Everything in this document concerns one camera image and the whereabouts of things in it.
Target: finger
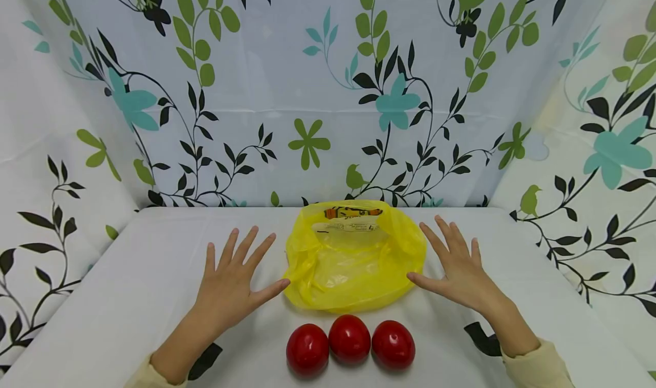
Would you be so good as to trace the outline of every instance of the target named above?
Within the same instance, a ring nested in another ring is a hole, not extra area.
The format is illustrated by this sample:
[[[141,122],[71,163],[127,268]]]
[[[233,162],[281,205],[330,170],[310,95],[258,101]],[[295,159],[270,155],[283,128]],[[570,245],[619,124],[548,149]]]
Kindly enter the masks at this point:
[[[476,237],[471,239],[471,259],[474,260],[477,266],[483,268],[483,262],[481,261],[481,249],[478,245],[478,238]]]
[[[444,263],[449,259],[449,250],[447,250],[447,247],[444,246],[444,243],[442,240],[440,240],[440,237],[437,237],[437,235],[426,224],[419,223],[419,228],[421,228],[422,232],[424,232],[424,236],[428,238],[428,242],[430,242],[433,250],[435,250],[437,258],[440,259],[440,263],[442,263],[442,266],[444,266]]]
[[[246,261],[246,266],[249,267],[251,271],[255,271],[255,268],[257,265],[262,261],[262,258],[264,257],[264,254],[267,253],[269,250],[269,247],[273,244],[273,242],[276,241],[276,233],[273,232],[269,234],[267,238],[264,239],[262,244],[258,246],[258,248],[255,249],[253,252],[253,255],[249,257],[249,259]]]
[[[419,288],[440,294],[440,296],[443,296],[446,292],[448,282],[445,280],[429,279],[429,277],[423,276],[418,272],[409,272],[407,273],[407,277],[408,280]]]
[[[216,264],[216,250],[214,247],[214,243],[209,243],[207,245],[207,255],[206,255],[206,270],[204,271],[204,274],[210,275],[215,271],[215,264]]]
[[[253,298],[253,304],[255,308],[263,305],[267,301],[271,300],[273,297],[276,297],[278,294],[283,292],[285,288],[290,284],[289,279],[277,280],[275,283],[269,285],[267,288],[256,293],[251,293]]]
[[[219,259],[219,267],[216,268],[217,270],[227,267],[228,264],[230,264],[232,261],[232,253],[234,252],[238,236],[239,229],[233,228],[232,232],[230,232],[230,236],[228,237],[228,241],[225,242],[225,246],[223,247],[223,253],[221,253],[221,258]]]
[[[232,258],[233,262],[243,264],[244,259],[246,258],[246,254],[248,253],[248,250],[251,248],[251,245],[255,240],[255,236],[257,235],[258,230],[259,230],[258,226],[253,226],[251,228],[251,231],[246,234],[246,237],[241,241],[241,244],[237,247],[237,252],[235,253],[235,256]]]

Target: green flower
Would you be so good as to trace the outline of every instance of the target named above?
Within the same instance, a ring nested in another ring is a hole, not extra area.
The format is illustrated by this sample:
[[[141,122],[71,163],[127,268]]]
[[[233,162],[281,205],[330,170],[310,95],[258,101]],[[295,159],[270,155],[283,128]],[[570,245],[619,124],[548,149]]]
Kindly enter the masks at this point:
[[[301,140],[293,140],[289,142],[289,149],[298,150],[303,148],[303,153],[301,154],[301,167],[303,170],[310,168],[310,156],[312,156],[312,162],[314,165],[319,168],[319,156],[317,155],[316,149],[319,150],[330,150],[330,141],[325,137],[313,137],[319,129],[321,129],[323,121],[316,120],[312,126],[310,126],[309,132],[305,132],[305,125],[301,119],[294,120],[294,127],[299,135],[301,135]]]
[[[531,128],[526,130],[526,133],[522,134],[521,136],[519,135],[522,132],[522,122],[518,121],[515,123],[515,125],[512,128],[512,142],[503,142],[499,145],[499,150],[506,151],[506,154],[504,154],[503,159],[501,159],[501,163],[499,163],[499,170],[502,168],[506,167],[508,162],[510,162],[510,159],[513,158],[513,156],[517,159],[523,159],[524,155],[526,154],[526,150],[524,149],[523,142],[526,136],[531,132]]]
[[[404,95],[403,90],[405,90],[405,75],[400,73],[394,81],[389,95],[383,95],[376,99],[376,110],[381,114],[380,130],[385,132],[390,122],[399,129],[408,128],[408,115],[405,111],[419,106],[421,99],[414,93]]]
[[[651,167],[651,153],[644,147],[633,143],[642,134],[649,118],[640,116],[619,132],[601,132],[594,141],[595,154],[586,160],[583,173],[590,174],[601,168],[601,177],[604,184],[613,190],[622,180],[622,166],[633,169],[647,169]]]

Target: white table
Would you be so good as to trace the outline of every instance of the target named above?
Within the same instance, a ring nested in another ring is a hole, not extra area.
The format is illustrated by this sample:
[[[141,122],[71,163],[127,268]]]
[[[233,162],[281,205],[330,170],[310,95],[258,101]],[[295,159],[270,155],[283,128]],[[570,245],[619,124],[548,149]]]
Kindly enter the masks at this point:
[[[260,227],[278,240],[254,277],[254,289],[281,277],[285,240],[297,208],[150,208],[139,212],[27,348],[0,388],[121,387],[142,359],[193,305],[207,242],[223,244],[233,227]],[[432,227],[436,209],[404,209]],[[466,238],[479,237],[483,266],[541,337],[556,344],[579,388],[654,387],[646,371],[519,227],[498,209],[441,208]],[[424,272],[443,274],[431,249]],[[356,368],[329,363],[318,379],[299,381],[285,365],[294,328],[314,322],[329,330],[335,316],[299,313],[283,296],[217,340],[224,352],[191,387],[509,387],[500,358],[487,357],[463,331],[480,320],[470,310],[413,289],[379,311],[362,313],[371,331],[384,319],[405,324],[417,357],[403,374],[369,359]]]

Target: teal flower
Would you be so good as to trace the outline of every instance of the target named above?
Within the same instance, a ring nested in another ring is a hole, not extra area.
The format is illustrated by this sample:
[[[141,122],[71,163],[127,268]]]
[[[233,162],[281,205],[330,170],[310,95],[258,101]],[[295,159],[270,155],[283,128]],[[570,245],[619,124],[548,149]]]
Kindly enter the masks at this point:
[[[390,121],[399,129],[408,128],[408,115],[405,111],[419,106],[419,96],[414,93],[403,94],[405,90],[405,75],[400,73],[389,95],[380,96],[376,99],[376,110],[380,112],[380,129],[385,132]]]
[[[614,189],[622,179],[622,166],[647,169],[651,166],[651,153],[632,142],[645,131],[647,116],[640,116],[619,134],[601,132],[594,141],[595,154],[583,166],[583,173],[590,174],[601,169],[601,177],[609,189]]]
[[[112,83],[112,97],[116,106],[124,113],[125,121],[130,130],[134,132],[134,126],[143,130],[159,130],[157,122],[150,117],[144,109],[147,109],[157,102],[155,95],[146,90],[125,91],[125,85],[122,82],[119,73],[109,68],[109,81]]]

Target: yellow plastic bag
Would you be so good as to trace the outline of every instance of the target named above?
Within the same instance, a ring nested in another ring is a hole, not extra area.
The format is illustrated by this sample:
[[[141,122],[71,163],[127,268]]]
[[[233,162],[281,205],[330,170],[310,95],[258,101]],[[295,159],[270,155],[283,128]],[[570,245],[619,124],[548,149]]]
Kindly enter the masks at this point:
[[[426,239],[402,211],[378,201],[303,207],[286,242],[289,301],[302,309],[348,313],[388,305],[422,272]]]

